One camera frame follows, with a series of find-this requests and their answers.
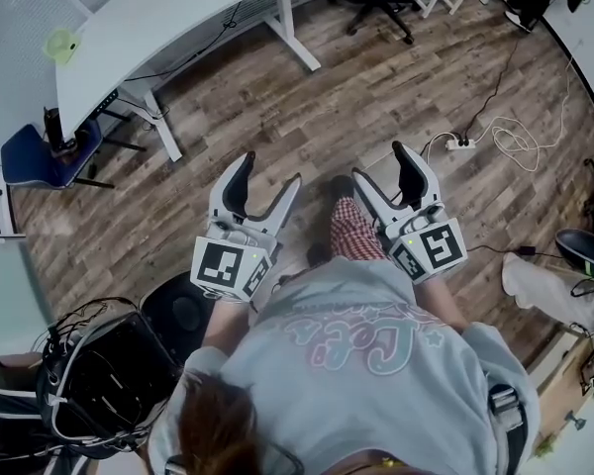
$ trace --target plaid shorts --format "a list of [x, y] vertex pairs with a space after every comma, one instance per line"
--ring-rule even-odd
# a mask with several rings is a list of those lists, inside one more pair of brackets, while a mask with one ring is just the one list
[[387, 259], [374, 229], [350, 197], [343, 197], [333, 209], [330, 241], [333, 257], [348, 260]]

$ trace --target red hair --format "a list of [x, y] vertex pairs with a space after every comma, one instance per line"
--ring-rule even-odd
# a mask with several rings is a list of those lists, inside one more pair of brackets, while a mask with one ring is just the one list
[[245, 389], [196, 373], [178, 427], [188, 475], [261, 475], [255, 407]]

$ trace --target white cable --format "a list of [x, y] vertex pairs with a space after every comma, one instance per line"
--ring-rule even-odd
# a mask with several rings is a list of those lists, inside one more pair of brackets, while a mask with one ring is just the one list
[[429, 159], [430, 159], [430, 157], [432, 155], [432, 144], [434, 143], [434, 141], [437, 138], [441, 138], [442, 136], [451, 136], [456, 141], [458, 140], [458, 137], [455, 134], [451, 133], [451, 132], [440, 132], [439, 134], [433, 136], [432, 139], [429, 141], [429, 145], [428, 145], [428, 148], [427, 148], [427, 165], [429, 167], [431, 167], [431, 163], [429, 162]]
[[[539, 168], [539, 162], [541, 159], [541, 150], [548, 148], [548, 147], [555, 147], [557, 144], [559, 144], [559, 142], [561, 141], [561, 139], [563, 138], [563, 134], [565, 134], [565, 125], [564, 125], [564, 116], [565, 116], [565, 103], [567, 102], [567, 100], [570, 97], [570, 73], [569, 73], [569, 67], [572, 64], [572, 60], [574, 59], [574, 54], [572, 54], [572, 56], [570, 57], [570, 60], [567, 63], [567, 66], [565, 67], [565, 87], [566, 87], [566, 92], [565, 92], [565, 97], [563, 98], [563, 101], [561, 102], [561, 115], [560, 115], [560, 129], [559, 129], [559, 133], [558, 136], [556, 138], [556, 140], [554, 140], [554, 142], [552, 144], [539, 144], [537, 142], [537, 140], [534, 138], [534, 136], [529, 132], [529, 130], [526, 128], [526, 126], [520, 122], [519, 120], [516, 120], [514, 118], [506, 118], [504, 116], [496, 116], [495, 118], [493, 118], [491, 120], [491, 123], [488, 124], [488, 126], [486, 127], [486, 130], [482, 133], [482, 135], [479, 137], [478, 140], [474, 141], [475, 144], [478, 144], [480, 141], [482, 141], [482, 139], [484, 139], [484, 136], [486, 136], [486, 134], [488, 133], [488, 131], [491, 131], [491, 134], [493, 135], [493, 142], [495, 142], [495, 145], [497, 146], [497, 148], [500, 150], [500, 152], [506, 156], [508, 156], [511, 160], [513, 160], [515, 163], [517, 163], [517, 165], [519, 165], [522, 169], [524, 169], [527, 172], [535, 172], [537, 171], [537, 169]], [[528, 134], [528, 137], [532, 140], [532, 142], [535, 144], [534, 146], [530, 146], [529, 142], [517, 135], [514, 134], [513, 132], [509, 131], [508, 129], [505, 129], [503, 127], [499, 127], [499, 126], [493, 126], [493, 124], [497, 121], [497, 120], [504, 120], [507, 122], [513, 122], [516, 123], [517, 125], [519, 125], [522, 129], [524, 129], [524, 131], [526, 132], [526, 134]], [[506, 145], [504, 145], [501, 141], [500, 141], [500, 137], [505, 134], [507, 136], [509, 136], [510, 138], [512, 138], [513, 143], [516, 145], [516, 147], [508, 147]], [[528, 152], [528, 151], [536, 151], [537, 155], [536, 155], [536, 160], [535, 160], [535, 166], [532, 168], [529, 168], [528, 166], [524, 165], [522, 162], [520, 162], [515, 156], [513, 156], [510, 153], [516, 153], [516, 152]]]

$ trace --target power strip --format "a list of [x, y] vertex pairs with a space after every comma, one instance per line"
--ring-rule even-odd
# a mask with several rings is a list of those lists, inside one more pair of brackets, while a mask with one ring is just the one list
[[464, 150], [464, 149], [475, 149], [475, 141], [473, 140], [469, 140], [468, 144], [459, 144], [459, 141], [457, 139], [449, 139], [446, 142], [446, 149], [448, 149], [449, 151], [460, 151], [460, 150]]

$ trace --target sticker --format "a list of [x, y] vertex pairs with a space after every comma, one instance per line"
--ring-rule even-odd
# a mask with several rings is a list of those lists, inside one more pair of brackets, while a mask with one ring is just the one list
[[198, 270], [198, 279], [223, 287], [233, 287], [240, 271], [242, 254], [240, 248], [208, 242]]
[[394, 250], [392, 256], [403, 266], [403, 269], [407, 271], [407, 274], [409, 274], [409, 277], [412, 280], [416, 281], [425, 274], [423, 266], [420, 265], [420, 262], [416, 260], [414, 255], [407, 250], [404, 244], [400, 244], [398, 248]]
[[449, 225], [426, 231], [420, 234], [420, 238], [434, 268], [446, 266], [462, 257], [462, 251]]
[[255, 271], [251, 277], [248, 279], [247, 285], [245, 285], [245, 288], [243, 289], [245, 294], [248, 294], [249, 297], [253, 295], [253, 292], [255, 292], [255, 289], [261, 283], [261, 280], [264, 278], [264, 276], [266, 276], [268, 269], [270, 269], [268, 260], [263, 258], [255, 268]]

